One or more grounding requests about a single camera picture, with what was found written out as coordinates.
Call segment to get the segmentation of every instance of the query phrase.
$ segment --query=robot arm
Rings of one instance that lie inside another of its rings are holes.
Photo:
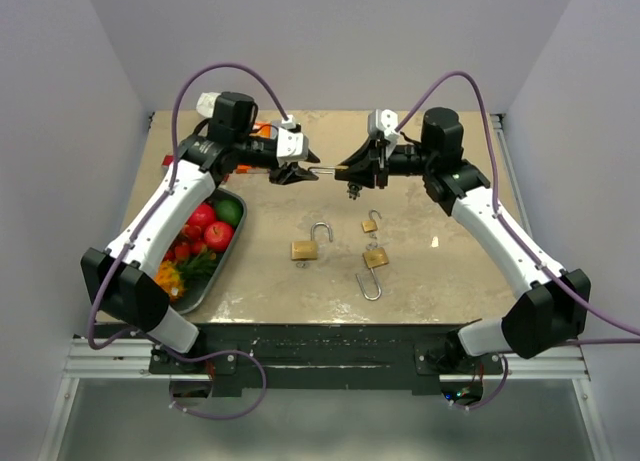
[[[422,176],[429,197],[466,228],[489,254],[509,283],[516,303],[503,318],[483,319],[452,331],[430,361],[441,372],[455,370],[468,358],[513,351],[531,358],[584,330],[586,310],[577,305],[526,255],[492,209],[489,181],[462,158],[463,127],[457,113],[433,108],[423,119],[420,142],[398,145],[397,115],[371,113],[364,145],[336,168],[357,199],[363,187],[384,188],[389,176]],[[547,255],[499,205],[502,217],[524,245],[575,292],[588,300],[590,282],[581,270],[568,272]]]
[[[292,116],[282,120],[276,139],[253,136],[257,105],[249,96],[222,93],[206,137],[191,135],[180,143],[175,160],[156,192],[134,221],[104,251],[90,248],[81,266],[93,302],[114,255],[130,243],[140,220],[151,216],[126,254],[102,300],[109,315],[153,336],[179,353],[189,352],[199,336],[196,326],[169,306],[168,295],[153,281],[164,254],[195,208],[207,199],[238,164],[269,169],[273,184],[317,180],[298,161],[318,162]],[[169,187],[172,170],[175,184]],[[164,202],[153,211],[158,199]]]

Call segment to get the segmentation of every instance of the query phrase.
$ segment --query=white bracket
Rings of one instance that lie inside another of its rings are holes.
[[[398,126],[398,114],[390,109],[374,109],[367,118],[367,133],[375,136],[378,131],[384,134],[384,139],[388,141],[385,156],[389,159],[393,149],[398,144],[400,134],[396,132]]]
[[[280,121],[280,126],[282,126],[284,129],[294,129],[297,125],[298,121],[293,114],[289,114],[287,116],[287,119],[282,118],[282,120]]]
[[[280,165],[287,162],[304,161],[309,155],[309,138],[302,133],[292,133],[278,128],[276,157]]]

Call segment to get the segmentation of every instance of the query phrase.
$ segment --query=small brass padlock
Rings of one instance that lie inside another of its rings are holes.
[[[380,296],[382,296],[382,288],[380,287],[380,282],[378,281],[378,276],[376,276],[374,268],[389,264],[389,257],[387,256],[384,248],[370,249],[367,252],[362,253],[362,257],[364,258],[364,262],[366,263],[367,268],[369,268],[369,271],[371,271],[371,276],[373,276],[373,280],[376,283],[376,289],[378,290],[377,294],[375,296],[369,296],[364,289],[364,284],[362,283],[362,279],[359,274],[356,274],[356,279],[360,285],[362,295],[369,301],[376,301],[380,299]]]
[[[389,256],[387,256],[384,248],[371,249],[362,253],[362,257],[364,258],[364,262],[367,263],[367,268],[369,269],[389,264]]]
[[[315,241],[315,229],[324,226],[329,231],[329,242],[333,242],[333,230],[327,223],[319,222],[311,226],[310,241],[294,241],[291,243],[291,259],[293,261],[308,261],[318,259],[318,243]]]
[[[373,213],[376,213],[378,215],[378,218],[382,219],[382,215],[375,209],[372,209],[371,211],[369,211],[369,219],[362,222],[362,230],[365,233],[371,233],[372,231],[378,230],[378,224],[373,219]]]

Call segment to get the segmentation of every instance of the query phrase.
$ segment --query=metal tray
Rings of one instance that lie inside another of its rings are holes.
[[[202,280],[202,281],[196,281],[195,283],[192,283],[188,287],[187,292],[184,294],[184,296],[171,305],[173,309],[175,309],[180,314],[190,313],[191,311],[196,309],[198,306],[200,306],[200,304],[202,304],[202,301],[204,301],[205,296],[207,295],[207,293],[209,293],[209,291],[211,291],[211,288],[213,288],[213,285],[218,279],[218,276],[220,276],[220,273],[222,272],[222,268],[224,268],[227,258],[231,254],[231,251],[233,250],[233,247],[236,244],[238,236],[240,235],[240,231],[242,231],[242,227],[244,226],[244,221],[247,218],[247,205],[240,196],[236,196],[235,194],[229,191],[218,188],[207,199],[207,202],[212,204],[213,207],[215,208],[216,202],[222,201],[225,199],[233,199],[238,203],[240,203],[240,206],[242,207],[242,217],[240,218],[240,222],[238,223],[238,226],[236,226],[235,232],[233,233],[233,238],[231,238],[231,242],[229,243],[229,247],[222,255],[222,258],[220,258],[218,267],[211,275],[211,278],[209,278],[208,281]]]

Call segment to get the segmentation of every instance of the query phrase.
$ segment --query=red apple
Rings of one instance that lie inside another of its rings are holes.
[[[233,228],[222,221],[210,224],[204,231],[204,242],[218,253],[229,247],[231,238],[233,238]]]
[[[199,226],[201,229],[206,228],[216,220],[216,213],[207,203],[202,203],[189,216],[187,224],[189,226]]]

